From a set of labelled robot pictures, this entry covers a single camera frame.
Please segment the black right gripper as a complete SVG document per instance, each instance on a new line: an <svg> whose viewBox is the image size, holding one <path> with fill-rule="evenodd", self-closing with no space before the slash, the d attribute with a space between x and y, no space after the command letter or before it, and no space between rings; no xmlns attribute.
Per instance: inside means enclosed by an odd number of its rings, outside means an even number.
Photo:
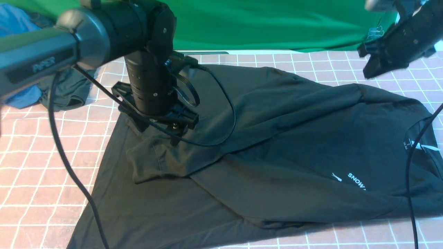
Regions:
<svg viewBox="0 0 443 249"><path fill-rule="evenodd" d="M442 2L422 3L411 14L399 14L399 21L382 37L362 43L358 47L359 56L370 56L363 69L364 77L373 79L432 56L434 45L442 39L442 12Z"/></svg>

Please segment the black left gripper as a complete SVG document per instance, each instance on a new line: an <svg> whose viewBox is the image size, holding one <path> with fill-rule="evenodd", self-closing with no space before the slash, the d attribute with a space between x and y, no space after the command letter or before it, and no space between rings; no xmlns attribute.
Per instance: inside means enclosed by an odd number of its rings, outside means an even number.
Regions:
<svg viewBox="0 0 443 249"><path fill-rule="evenodd" d="M126 113L135 128L144 132L149 122L167 126L170 144L177 146L187 128L193 130L198 114L189 106L200 103L199 96L187 78L180 75L185 67L185 56L178 52L164 62L157 62L148 52L134 52L124 57L129 83L117 82L112 94L122 98Z"/></svg>

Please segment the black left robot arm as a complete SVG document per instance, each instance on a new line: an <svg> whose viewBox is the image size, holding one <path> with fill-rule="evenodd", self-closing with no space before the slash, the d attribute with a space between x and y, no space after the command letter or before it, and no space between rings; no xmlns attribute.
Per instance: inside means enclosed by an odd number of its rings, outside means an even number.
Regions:
<svg viewBox="0 0 443 249"><path fill-rule="evenodd" d="M68 67L96 69L124 57L130 83L106 92L140 131L153 126L176 146L198 114L178 99L171 69L176 16L156 0L81 0L54 27L1 38L1 98Z"/></svg>

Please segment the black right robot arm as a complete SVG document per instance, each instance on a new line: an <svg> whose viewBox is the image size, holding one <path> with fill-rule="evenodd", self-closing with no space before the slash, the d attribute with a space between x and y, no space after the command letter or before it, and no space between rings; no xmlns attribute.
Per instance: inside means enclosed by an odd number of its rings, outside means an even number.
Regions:
<svg viewBox="0 0 443 249"><path fill-rule="evenodd" d="M364 8L371 12L396 11L400 16L383 36L358 47L361 58L370 56L363 69L366 79L406 69L410 63L436 52L434 45L443 37L441 0L367 0Z"/></svg>

